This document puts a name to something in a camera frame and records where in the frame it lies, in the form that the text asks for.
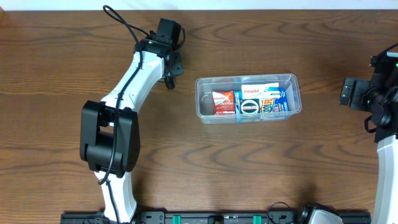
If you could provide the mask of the dark syrup bottle white cap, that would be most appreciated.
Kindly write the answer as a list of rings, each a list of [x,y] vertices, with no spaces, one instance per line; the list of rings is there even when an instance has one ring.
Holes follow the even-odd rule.
[[[164,78],[165,86],[168,90],[173,90],[175,88],[175,78],[174,77],[165,77]]]

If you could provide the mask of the red Panadol ActiFast box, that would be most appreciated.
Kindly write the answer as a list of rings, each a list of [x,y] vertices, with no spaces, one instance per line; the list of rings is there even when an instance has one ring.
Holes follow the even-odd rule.
[[[234,91],[213,91],[214,115],[235,114]]]

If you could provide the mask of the blue Cool Fever box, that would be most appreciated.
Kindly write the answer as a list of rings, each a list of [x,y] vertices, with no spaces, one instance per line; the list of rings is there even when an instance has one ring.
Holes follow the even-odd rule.
[[[241,114],[240,101],[245,100],[242,98],[241,91],[234,91],[235,112],[238,115],[271,115],[274,113],[288,112],[289,106],[287,102],[286,92],[284,88],[279,88],[280,98],[263,98],[259,99],[260,112],[257,114]]]

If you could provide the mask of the dark green ointment box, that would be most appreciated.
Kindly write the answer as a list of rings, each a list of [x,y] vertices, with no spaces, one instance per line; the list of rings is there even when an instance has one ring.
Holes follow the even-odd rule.
[[[259,99],[246,99],[240,101],[241,114],[257,114],[260,112]]]

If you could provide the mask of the clear plastic container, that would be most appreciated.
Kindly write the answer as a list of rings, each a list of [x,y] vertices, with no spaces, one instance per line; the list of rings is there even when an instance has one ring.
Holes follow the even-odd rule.
[[[271,115],[214,115],[213,91],[241,91],[242,85],[278,83],[279,88],[284,88],[289,106],[288,112],[274,113]],[[260,121],[277,121],[288,119],[302,109],[300,90],[297,77],[291,73],[272,75],[243,75],[232,77],[200,78],[195,83],[196,111],[202,123],[248,123]]]

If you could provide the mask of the white Panadol box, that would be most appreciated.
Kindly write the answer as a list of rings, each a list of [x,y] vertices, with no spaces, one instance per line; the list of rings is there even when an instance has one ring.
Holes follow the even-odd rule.
[[[243,99],[280,98],[278,83],[253,84],[241,86]]]

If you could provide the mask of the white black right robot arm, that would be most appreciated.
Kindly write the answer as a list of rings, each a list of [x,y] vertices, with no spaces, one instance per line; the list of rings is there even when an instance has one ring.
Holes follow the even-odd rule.
[[[374,135],[378,180],[372,223],[397,223],[397,54],[385,50],[371,57],[370,80],[345,78],[338,103],[365,111],[366,132]]]

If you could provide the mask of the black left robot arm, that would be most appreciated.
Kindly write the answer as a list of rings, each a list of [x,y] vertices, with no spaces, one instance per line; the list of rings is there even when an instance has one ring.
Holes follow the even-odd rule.
[[[101,101],[87,101],[81,111],[80,157],[88,163],[102,188],[105,210],[96,222],[133,223],[137,202],[132,175],[141,148],[138,113],[157,82],[175,88],[183,73],[179,49],[185,30],[161,18],[134,47],[131,65]]]

